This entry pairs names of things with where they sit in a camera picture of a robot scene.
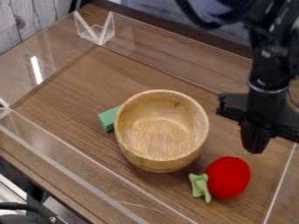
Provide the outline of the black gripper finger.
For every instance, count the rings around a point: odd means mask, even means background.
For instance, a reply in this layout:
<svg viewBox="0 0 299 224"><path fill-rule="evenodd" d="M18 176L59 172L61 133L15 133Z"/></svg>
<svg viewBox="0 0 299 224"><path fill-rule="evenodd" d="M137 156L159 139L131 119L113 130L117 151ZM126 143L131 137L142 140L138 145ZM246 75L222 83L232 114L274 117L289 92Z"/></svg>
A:
<svg viewBox="0 0 299 224"><path fill-rule="evenodd" d="M244 148L252 154L262 154L273 138L272 128L245 120L241 123L241 137Z"/></svg>

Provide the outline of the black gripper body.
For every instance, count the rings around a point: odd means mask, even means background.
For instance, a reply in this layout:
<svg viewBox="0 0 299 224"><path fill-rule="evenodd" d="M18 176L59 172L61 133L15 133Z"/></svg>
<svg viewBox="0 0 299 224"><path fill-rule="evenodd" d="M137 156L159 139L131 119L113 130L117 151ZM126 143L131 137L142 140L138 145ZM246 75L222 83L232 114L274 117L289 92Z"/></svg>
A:
<svg viewBox="0 0 299 224"><path fill-rule="evenodd" d="M252 87L246 94L220 94L218 113L238 124L245 120L272 128L273 137L299 142L299 112L286 100L289 86L277 90Z"/></svg>

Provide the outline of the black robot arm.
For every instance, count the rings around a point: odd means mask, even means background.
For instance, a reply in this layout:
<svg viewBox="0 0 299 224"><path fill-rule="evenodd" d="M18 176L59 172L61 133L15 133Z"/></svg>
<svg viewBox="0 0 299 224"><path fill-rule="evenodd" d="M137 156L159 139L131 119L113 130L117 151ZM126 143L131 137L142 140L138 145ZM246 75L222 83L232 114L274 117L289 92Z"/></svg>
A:
<svg viewBox="0 0 299 224"><path fill-rule="evenodd" d="M299 142L299 111L288 102L299 79L299 0L175 0L202 28L242 22L253 49L249 92L220 95L218 113L238 121L242 144L261 154L276 137Z"/></svg>

